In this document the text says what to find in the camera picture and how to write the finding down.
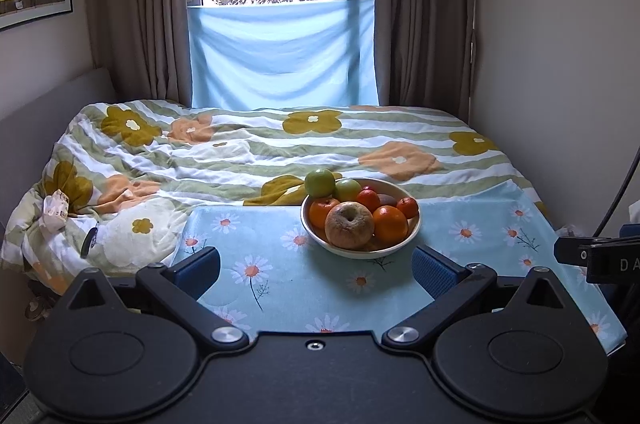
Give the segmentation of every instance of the tangerine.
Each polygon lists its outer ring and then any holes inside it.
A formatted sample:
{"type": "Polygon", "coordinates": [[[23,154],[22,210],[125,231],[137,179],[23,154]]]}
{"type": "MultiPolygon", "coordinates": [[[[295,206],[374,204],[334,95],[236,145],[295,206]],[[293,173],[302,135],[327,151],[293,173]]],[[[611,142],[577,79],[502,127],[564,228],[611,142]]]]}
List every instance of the tangerine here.
{"type": "Polygon", "coordinates": [[[406,238],[409,223],[397,207],[383,205],[373,213],[375,228],[373,234],[382,243],[396,245],[406,238]]]}
{"type": "Polygon", "coordinates": [[[335,198],[318,198],[314,200],[309,207],[309,221],[311,225],[317,229],[324,229],[326,215],[339,203],[340,201],[335,198]]]}

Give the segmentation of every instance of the metal screw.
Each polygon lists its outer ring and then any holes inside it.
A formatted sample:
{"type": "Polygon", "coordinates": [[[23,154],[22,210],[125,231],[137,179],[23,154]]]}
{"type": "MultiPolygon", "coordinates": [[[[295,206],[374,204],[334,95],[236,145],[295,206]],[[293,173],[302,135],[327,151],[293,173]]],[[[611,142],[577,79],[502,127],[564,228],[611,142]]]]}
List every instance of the metal screw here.
{"type": "Polygon", "coordinates": [[[418,330],[412,327],[393,327],[386,334],[395,343],[411,343],[420,337],[418,330]]]}
{"type": "Polygon", "coordinates": [[[312,352],[317,352],[324,348],[324,343],[321,343],[321,341],[309,341],[306,343],[306,347],[312,352]]]}
{"type": "Polygon", "coordinates": [[[211,338],[219,343],[235,343],[243,336],[244,332],[236,327],[220,327],[211,332],[211,338]]]}

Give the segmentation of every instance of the striped duvet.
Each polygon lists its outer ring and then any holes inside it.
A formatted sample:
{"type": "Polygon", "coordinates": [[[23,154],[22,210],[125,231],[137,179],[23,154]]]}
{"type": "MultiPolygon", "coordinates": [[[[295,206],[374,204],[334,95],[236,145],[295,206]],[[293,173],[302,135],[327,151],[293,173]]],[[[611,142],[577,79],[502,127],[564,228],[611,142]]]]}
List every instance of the striped duvet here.
{"type": "Polygon", "coordinates": [[[159,100],[85,107],[56,143],[42,179],[6,229],[2,267],[35,273],[63,292],[87,266],[130,275],[169,260],[199,205],[299,205],[306,173],[401,184],[443,201],[513,180],[530,183],[491,140],[441,111],[354,106],[250,112],[185,109],[159,100]],[[41,223],[43,199],[70,200],[66,227],[41,223]],[[80,250],[98,227],[86,258],[80,250]]]}

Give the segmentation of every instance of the orange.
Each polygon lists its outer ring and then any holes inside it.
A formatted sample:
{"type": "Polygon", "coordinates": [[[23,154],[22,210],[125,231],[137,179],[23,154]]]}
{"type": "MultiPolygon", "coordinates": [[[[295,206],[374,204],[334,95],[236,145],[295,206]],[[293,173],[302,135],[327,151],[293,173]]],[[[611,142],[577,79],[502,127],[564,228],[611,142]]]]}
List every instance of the orange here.
{"type": "Polygon", "coordinates": [[[335,198],[318,198],[314,200],[309,206],[309,221],[311,225],[318,229],[324,229],[326,215],[339,203],[340,201],[335,198]]]}
{"type": "Polygon", "coordinates": [[[395,245],[406,238],[409,224],[406,216],[397,207],[383,205],[373,213],[373,234],[386,245],[395,245]]]}
{"type": "Polygon", "coordinates": [[[372,189],[363,189],[360,191],[356,197],[356,201],[364,205],[371,213],[380,207],[380,197],[372,189]]]}
{"type": "Polygon", "coordinates": [[[404,197],[398,201],[396,207],[406,216],[406,219],[418,216],[418,202],[415,201],[415,198],[404,197]]]}

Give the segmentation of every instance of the headboard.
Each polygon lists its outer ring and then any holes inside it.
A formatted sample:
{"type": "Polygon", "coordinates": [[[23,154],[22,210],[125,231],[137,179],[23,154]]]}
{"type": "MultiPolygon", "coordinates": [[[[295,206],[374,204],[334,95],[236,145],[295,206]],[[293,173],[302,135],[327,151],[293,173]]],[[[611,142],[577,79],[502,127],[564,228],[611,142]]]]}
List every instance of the headboard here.
{"type": "MultiPolygon", "coordinates": [[[[71,119],[95,102],[116,102],[109,72],[104,68],[68,81],[0,120],[0,141],[7,144],[7,149],[0,150],[2,226],[6,226],[22,195],[40,179],[53,144],[71,119]]],[[[0,229],[1,241],[4,227],[0,229]]]]}

